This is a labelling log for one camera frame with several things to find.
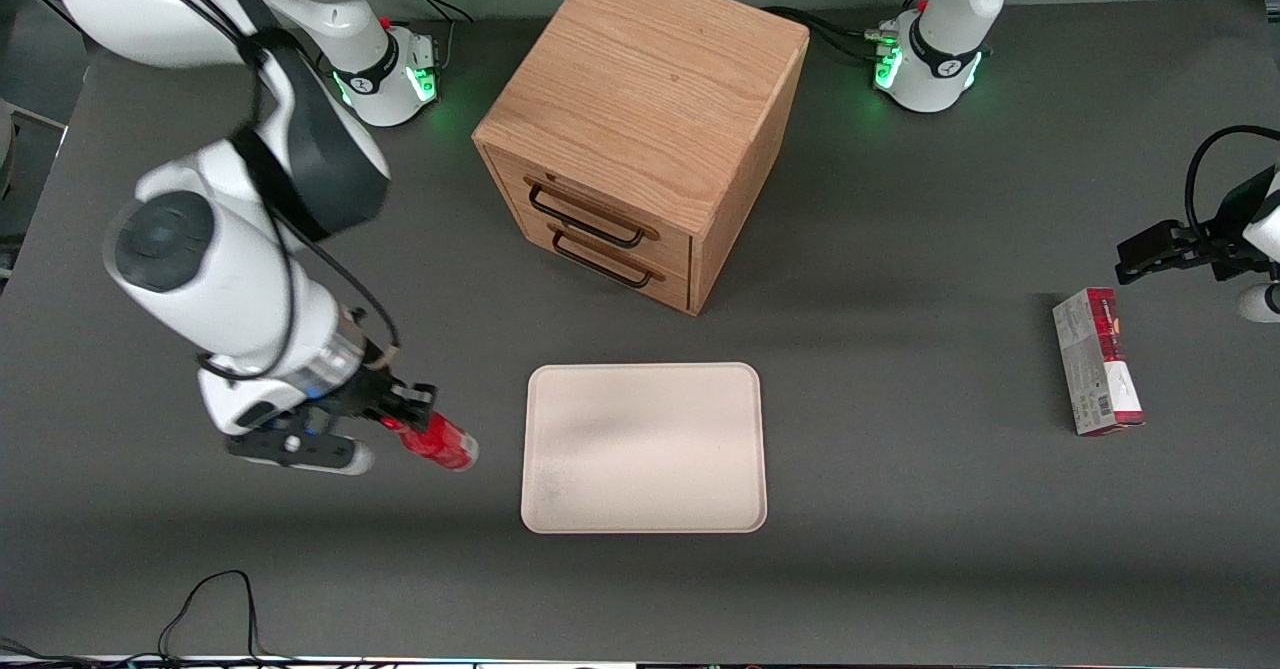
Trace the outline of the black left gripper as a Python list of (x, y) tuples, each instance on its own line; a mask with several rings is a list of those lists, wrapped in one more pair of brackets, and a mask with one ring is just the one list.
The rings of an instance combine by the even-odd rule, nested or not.
[[(1275, 174), (1275, 169), (1265, 169), (1235, 185), (1226, 192), (1213, 217), (1204, 223), (1210, 244), (1216, 251), (1210, 264), (1216, 281), (1229, 281), (1248, 272), (1277, 276), (1277, 258), (1271, 258), (1244, 237), (1245, 226), (1263, 207)], [(1120, 285), (1130, 285), (1156, 272), (1185, 271), (1207, 264), (1206, 256), (1198, 253), (1194, 232), (1175, 219), (1152, 224), (1121, 240), (1116, 249)]]

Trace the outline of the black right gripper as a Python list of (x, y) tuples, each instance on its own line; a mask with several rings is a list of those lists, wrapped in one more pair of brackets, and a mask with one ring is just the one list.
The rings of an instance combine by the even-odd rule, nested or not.
[(332, 417), (379, 420), (398, 435), (426, 434), (438, 388), (430, 382), (406, 385), (389, 368), (361, 365), (342, 386), (312, 400), (312, 408)]

